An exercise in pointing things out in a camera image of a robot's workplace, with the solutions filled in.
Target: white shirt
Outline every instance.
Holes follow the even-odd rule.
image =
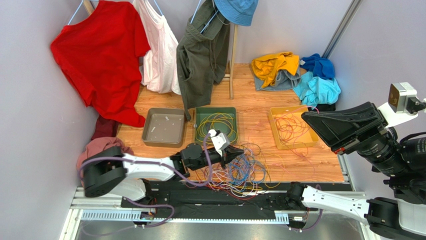
[[[142,84],[160,94],[181,94],[178,82],[176,48],[178,41],[164,16],[160,16],[148,0],[134,0],[148,39],[149,50],[143,57]]]

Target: yellow tray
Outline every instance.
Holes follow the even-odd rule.
[[[280,150],[287,149],[299,149],[299,148],[309,148],[313,147],[318,141],[318,135],[315,131],[302,119],[301,115],[304,112],[307,112],[308,108],[306,105],[299,106],[288,106],[288,107],[272,107],[269,111],[268,117],[270,121],[270,126],[272,129],[273,138],[275,139],[276,147]],[[289,142],[281,142],[280,135],[277,129],[276,117],[286,116],[286,114],[292,113],[293,118],[298,118],[302,123],[306,125],[309,130],[303,135],[299,136],[295,141],[291,140]],[[301,130],[300,126],[295,127],[295,131]]]

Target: yellow shirt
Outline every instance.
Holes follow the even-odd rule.
[[[254,75],[263,81],[262,88],[275,85],[275,78],[279,70],[287,70],[295,75],[299,67],[299,56],[291,51],[268,54],[251,61]]]

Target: blue hat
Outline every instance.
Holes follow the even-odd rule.
[[[214,0],[219,12],[231,23],[250,26],[259,0]]]

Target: blue cloth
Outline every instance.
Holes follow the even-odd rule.
[[[300,68],[297,69],[296,75],[292,75],[287,70],[279,70],[275,77],[275,85],[262,88],[264,81],[254,75],[254,87],[256,91],[284,91],[296,87],[301,81]]]
[[[219,12],[231,23],[250,26],[259,0],[214,0]]]
[[[342,92],[336,78],[331,80],[314,76],[311,71],[301,76],[301,82],[293,91],[302,104],[316,107],[318,104],[334,104]]]
[[[336,76],[335,67],[333,66],[332,61],[327,58],[320,57],[318,53],[315,53],[310,57],[303,57],[302,61],[305,63],[300,65],[300,67],[309,72],[313,72],[314,77],[332,79]]]

